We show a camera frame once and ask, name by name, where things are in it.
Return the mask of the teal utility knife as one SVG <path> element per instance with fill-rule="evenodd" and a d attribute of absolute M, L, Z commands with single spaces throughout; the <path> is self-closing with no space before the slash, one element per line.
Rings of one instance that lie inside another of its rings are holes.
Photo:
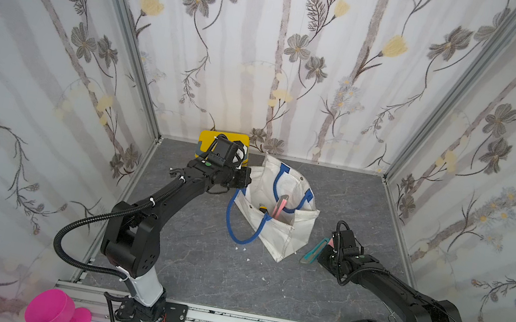
<path fill-rule="evenodd" d="M 311 249 L 309 252 L 307 252 L 301 259 L 301 264 L 312 264 L 314 261 L 318 259 L 321 252 L 330 245 L 331 239 L 330 238 L 324 238 L 322 239 L 313 249 Z"/>

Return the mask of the white canvas tote bag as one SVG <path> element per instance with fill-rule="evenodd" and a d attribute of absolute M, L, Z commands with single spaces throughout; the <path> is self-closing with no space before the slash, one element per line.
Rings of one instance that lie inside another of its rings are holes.
<path fill-rule="evenodd" d="M 259 240 L 270 256 L 281 262 L 309 242 L 320 212 L 307 177 L 285 162 L 267 155 L 261 166 L 251 167 L 251 182 L 238 189 L 226 208 L 229 236 L 238 245 Z M 253 229 L 239 239 L 231 225 L 231 210 L 237 207 Z"/>

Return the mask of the pink utility knife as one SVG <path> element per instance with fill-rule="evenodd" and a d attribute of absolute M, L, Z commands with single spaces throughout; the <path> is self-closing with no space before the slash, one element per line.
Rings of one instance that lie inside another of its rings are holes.
<path fill-rule="evenodd" d="M 283 210 L 285 209 L 285 207 L 288 203 L 289 198 L 290 198 L 290 196 L 286 195 L 286 194 L 279 197 L 279 199 L 277 200 L 277 202 L 274 206 L 273 211 L 271 212 L 272 218 L 277 219 L 279 217 L 279 215 L 281 215 L 281 213 L 283 212 Z"/>

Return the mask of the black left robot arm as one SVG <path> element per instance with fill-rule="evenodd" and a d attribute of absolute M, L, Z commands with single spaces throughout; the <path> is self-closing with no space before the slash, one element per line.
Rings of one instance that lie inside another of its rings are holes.
<path fill-rule="evenodd" d="M 119 272 L 130 296 L 122 300 L 123 310 L 141 322 L 160 322 L 164 315 L 166 291 L 159 282 L 155 264 L 160 255 L 161 231 L 184 206 L 212 187 L 242 189 L 250 182 L 250 170 L 243 166 L 246 147 L 224 134 L 215 137 L 206 152 L 172 168 L 172 182 L 154 194 L 112 209 L 101 242 L 101 253 Z"/>

